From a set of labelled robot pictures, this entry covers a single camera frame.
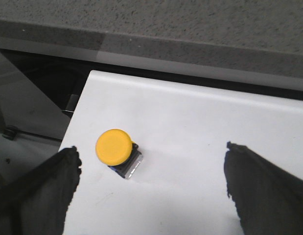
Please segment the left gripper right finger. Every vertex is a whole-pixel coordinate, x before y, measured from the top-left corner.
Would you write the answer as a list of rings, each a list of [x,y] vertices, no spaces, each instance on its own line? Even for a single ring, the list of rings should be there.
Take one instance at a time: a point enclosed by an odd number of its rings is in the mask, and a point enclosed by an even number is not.
[[[224,174],[246,235],[303,235],[303,180],[248,147],[227,143]]]

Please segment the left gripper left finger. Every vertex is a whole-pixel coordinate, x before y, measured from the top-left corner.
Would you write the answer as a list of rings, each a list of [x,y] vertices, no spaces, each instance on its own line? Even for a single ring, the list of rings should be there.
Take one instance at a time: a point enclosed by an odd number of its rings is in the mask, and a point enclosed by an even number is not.
[[[0,235],[61,235],[81,165],[73,146],[11,183],[0,174]]]

